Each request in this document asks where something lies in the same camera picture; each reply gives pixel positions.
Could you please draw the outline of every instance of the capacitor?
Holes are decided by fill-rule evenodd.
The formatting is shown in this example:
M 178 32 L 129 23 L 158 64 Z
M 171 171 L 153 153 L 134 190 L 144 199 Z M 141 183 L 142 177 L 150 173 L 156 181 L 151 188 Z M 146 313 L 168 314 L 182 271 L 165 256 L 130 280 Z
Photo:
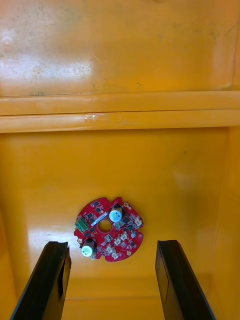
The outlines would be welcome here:
M 131 238 L 135 238 L 136 237 L 136 232 L 131 232 Z
M 81 254 L 84 257 L 91 257 L 91 255 L 94 252 L 94 242 L 91 239 L 87 239 L 86 241 L 84 241 L 82 247 L 81 247 Z
M 112 222 L 118 222 L 122 219 L 122 208 L 112 208 L 109 213 L 109 218 Z

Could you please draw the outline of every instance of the green terminal block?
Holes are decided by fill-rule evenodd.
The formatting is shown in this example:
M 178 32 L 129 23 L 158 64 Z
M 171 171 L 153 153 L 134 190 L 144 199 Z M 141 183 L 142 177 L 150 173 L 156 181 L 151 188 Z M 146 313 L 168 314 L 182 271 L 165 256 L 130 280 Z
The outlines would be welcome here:
M 89 224 L 87 223 L 86 220 L 84 220 L 84 218 L 80 217 L 76 222 L 75 222 L 75 226 L 78 228 L 79 231 L 81 231 L 81 233 L 83 233 L 84 231 L 86 231 L 89 228 Z

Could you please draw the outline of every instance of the electrolytic capacitor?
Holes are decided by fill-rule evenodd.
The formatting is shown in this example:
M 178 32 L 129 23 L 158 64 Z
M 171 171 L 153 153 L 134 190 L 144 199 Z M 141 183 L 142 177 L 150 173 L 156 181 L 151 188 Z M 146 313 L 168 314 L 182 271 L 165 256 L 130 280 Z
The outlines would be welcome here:
M 109 218 L 112 222 L 118 222 L 122 219 L 122 208 L 112 208 L 109 213 Z
M 81 254 L 84 257 L 91 257 L 91 255 L 94 252 L 94 242 L 91 239 L 87 239 L 86 241 L 84 241 L 82 247 L 81 247 Z

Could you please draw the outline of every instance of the red circuit board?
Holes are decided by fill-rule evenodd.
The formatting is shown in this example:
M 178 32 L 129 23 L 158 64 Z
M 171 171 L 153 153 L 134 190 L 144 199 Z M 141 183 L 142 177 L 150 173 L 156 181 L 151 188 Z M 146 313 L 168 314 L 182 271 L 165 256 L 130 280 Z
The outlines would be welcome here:
M 118 222 L 112 222 L 109 218 L 109 212 L 115 206 L 122 209 L 122 218 Z M 86 229 L 80 231 L 75 229 L 74 235 L 80 243 L 80 248 L 87 239 L 94 242 L 94 253 L 92 260 L 105 257 L 108 262 L 116 262 L 129 258 L 140 247 L 143 241 L 143 234 L 139 228 L 143 226 L 143 220 L 128 202 L 123 202 L 121 197 L 113 201 L 106 198 L 99 198 L 87 204 L 79 213 L 76 219 L 83 219 Z M 102 232 L 98 228 L 101 220 L 108 220 L 111 223 L 109 232 Z

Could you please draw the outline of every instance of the round circuit board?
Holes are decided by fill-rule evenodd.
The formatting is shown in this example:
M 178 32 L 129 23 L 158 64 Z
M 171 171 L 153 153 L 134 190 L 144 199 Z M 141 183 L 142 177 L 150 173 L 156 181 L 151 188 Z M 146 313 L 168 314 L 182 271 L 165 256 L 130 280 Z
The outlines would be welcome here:
M 128 202 L 99 198 L 87 204 L 75 222 L 74 235 L 81 253 L 92 260 L 105 257 L 108 262 L 129 258 L 140 247 L 143 220 Z

